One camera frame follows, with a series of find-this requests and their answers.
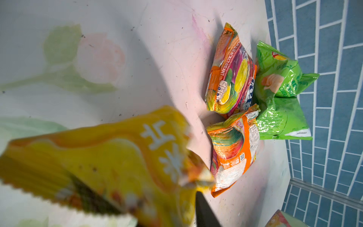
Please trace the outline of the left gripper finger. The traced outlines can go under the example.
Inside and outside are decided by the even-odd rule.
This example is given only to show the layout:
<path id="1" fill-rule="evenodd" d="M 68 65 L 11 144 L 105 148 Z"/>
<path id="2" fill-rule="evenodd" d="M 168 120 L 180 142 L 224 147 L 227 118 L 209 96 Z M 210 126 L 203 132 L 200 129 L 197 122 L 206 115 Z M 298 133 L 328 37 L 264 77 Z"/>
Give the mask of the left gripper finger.
<path id="1" fill-rule="evenodd" d="M 221 227 L 202 192 L 196 193 L 195 205 L 197 227 Z"/>

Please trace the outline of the colourful paper gift bag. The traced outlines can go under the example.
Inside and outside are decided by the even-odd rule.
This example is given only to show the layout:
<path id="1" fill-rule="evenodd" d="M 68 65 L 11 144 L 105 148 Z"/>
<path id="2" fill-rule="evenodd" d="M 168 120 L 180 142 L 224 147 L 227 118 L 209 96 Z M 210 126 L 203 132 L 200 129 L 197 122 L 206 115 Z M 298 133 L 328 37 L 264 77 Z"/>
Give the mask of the colourful paper gift bag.
<path id="1" fill-rule="evenodd" d="M 277 210 L 270 218 L 265 227 L 308 227 L 304 222 L 297 218 Z"/>

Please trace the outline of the yellow snack packet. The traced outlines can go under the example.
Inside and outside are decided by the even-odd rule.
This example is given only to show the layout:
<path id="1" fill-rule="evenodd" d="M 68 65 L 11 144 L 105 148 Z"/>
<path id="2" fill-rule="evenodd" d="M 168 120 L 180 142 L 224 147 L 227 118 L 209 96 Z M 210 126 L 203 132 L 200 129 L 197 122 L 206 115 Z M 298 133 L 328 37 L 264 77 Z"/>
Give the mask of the yellow snack packet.
<path id="1" fill-rule="evenodd" d="M 190 126 L 174 107 L 118 123 L 12 140 L 1 180 L 93 215 L 130 214 L 142 227 L 188 227 L 197 191 L 215 178 L 188 150 Z"/>

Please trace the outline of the Fox's fruits candy bag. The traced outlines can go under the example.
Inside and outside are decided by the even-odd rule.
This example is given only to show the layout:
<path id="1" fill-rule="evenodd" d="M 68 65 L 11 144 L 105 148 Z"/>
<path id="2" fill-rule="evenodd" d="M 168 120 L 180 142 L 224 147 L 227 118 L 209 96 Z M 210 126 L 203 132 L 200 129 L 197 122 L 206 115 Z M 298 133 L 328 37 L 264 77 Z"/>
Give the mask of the Fox's fruits candy bag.
<path id="1" fill-rule="evenodd" d="M 207 127 L 213 145 L 210 171 L 216 180 L 211 189 L 214 198 L 235 184 L 256 160 L 260 141 L 256 118 L 260 111 L 255 104 Z"/>
<path id="2" fill-rule="evenodd" d="M 225 23 L 209 74 L 205 103 L 209 111 L 229 118 L 252 104 L 256 65 L 237 31 Z"/>

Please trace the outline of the green Lay's chips bag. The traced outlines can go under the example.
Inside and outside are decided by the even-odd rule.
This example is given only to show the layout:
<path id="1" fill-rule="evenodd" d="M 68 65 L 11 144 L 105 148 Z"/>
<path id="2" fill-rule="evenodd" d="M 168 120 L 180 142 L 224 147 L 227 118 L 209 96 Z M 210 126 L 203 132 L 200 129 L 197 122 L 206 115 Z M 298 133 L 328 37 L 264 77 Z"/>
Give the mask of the green Lay's chips bag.
<path id="1" fill-rule="evenodd" d="M 319 74 L 302 72 L 297 60 L 260 41 L 257 44 L 258 73 L 253 101 L 259 105 L 257 126 L 261 140 L 313 139 L 297 96 Z"/>

